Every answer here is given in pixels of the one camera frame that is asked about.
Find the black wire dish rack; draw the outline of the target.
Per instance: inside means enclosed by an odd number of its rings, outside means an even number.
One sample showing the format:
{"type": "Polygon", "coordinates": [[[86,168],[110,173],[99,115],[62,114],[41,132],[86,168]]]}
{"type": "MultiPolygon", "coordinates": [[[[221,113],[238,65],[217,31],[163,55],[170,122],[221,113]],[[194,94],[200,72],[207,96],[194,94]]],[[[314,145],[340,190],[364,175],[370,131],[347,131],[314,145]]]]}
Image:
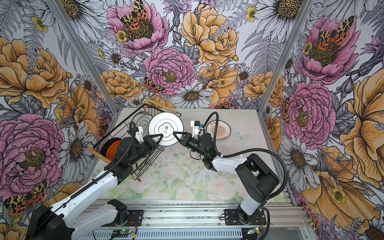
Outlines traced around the black wire dish rack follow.
{"type": "Polygon", "coordinates": [[[166,147],[177,143],[174,133],[184,130],[180,116],[150,104],[134,110],[92,148],[108,162],[95,180],[107,174],[117,177],[119,183],[128,177],[139,180],[166,147]]]}

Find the white plate teal rim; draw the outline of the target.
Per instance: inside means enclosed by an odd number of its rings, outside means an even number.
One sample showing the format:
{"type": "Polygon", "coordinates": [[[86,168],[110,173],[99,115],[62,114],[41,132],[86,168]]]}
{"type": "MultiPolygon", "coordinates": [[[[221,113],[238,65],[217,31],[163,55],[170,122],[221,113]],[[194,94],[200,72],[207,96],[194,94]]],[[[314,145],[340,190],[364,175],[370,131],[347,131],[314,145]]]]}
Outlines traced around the white plate teal rim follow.
{"type": "Polygon", "coordinates": [[[142,127],[143,128],[143,135],[146,136],[148,134],[148,125],[153,118],[152,115],[149,113],[143,111],[136,113],[131,121],[136,124],[136,127],[142,127]]]}
{"type": "Polygon", "coordinates": [[[169,147],[178,141],[174,137],[173,132],[184,132],[182,120],[174,113],[161,112],[155,115],[148,126],[148,134],[163,134],[164,137],[159,144],[162,147],[169,147]]]}

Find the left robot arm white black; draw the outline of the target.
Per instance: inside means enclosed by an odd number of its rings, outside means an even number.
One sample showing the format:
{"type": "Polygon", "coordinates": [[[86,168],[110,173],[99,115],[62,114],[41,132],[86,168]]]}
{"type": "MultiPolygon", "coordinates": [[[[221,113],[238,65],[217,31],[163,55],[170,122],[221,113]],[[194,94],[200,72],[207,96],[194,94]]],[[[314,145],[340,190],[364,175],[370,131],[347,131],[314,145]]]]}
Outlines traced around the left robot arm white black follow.
{"type": "Polygon", "coordinates": [[[110,200],[101,208],[82,215],[100,196],[122,183],[137,169],[137,162],[148,159],[160,146],[163,134],[142,136],[141,129],[130,127],[130,137],[120,141],[113,160],[94,179],[73,194],[50,207],[37,208],[31,218],[28,240],[77,240],[106,224],[124,224],[128,218],[127,206],[119,200],[110,200]]]}

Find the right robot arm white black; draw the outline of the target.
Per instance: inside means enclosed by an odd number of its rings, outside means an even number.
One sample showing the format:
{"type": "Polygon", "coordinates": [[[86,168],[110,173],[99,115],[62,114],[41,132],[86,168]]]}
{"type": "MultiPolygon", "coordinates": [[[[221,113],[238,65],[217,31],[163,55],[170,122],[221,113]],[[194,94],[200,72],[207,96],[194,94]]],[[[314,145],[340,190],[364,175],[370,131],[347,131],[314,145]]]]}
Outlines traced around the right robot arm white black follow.
{"type": "Polygon", "coordinates": [[[241,223],[250,224],[257,211],[273,197],[273,190],[280,184],[275,172],[257,155],[244,157],[246,151],[232,156],[218,152],[216,145],[219,123],[215,122],[214,133],[195,137],[187,132],[174,132],[176,140],[192,152],[198,153],[208,170],[236,175],[247,191],[238,206],[238,218],[241,223]]]}

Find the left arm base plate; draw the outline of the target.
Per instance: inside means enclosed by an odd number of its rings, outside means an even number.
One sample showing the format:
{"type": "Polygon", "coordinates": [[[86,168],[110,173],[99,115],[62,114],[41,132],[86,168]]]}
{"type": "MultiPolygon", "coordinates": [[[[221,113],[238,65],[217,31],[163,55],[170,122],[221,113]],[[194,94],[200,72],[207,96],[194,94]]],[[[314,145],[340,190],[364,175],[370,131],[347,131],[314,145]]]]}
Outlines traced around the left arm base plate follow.
{"type": "Polygon", "coordinates": [[[140,227],[143,220],[143,210],[119,211],[115,220],[103,227],[140,227]]]}

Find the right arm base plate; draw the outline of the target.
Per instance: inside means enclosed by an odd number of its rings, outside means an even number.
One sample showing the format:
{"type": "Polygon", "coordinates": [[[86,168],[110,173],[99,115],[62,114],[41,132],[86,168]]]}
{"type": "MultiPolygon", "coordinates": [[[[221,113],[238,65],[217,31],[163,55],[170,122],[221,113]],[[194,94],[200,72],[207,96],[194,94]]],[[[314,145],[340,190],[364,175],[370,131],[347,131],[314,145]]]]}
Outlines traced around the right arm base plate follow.
{"type": "Polygon", "coordinates": [[[247,220],[247,222],[242,222],[238,213],[238,209],[224,209],[224,221],[226,226],[264,226],[267,224],[266,216],[260,210],[257,210],[254,216],[247,220]]]}

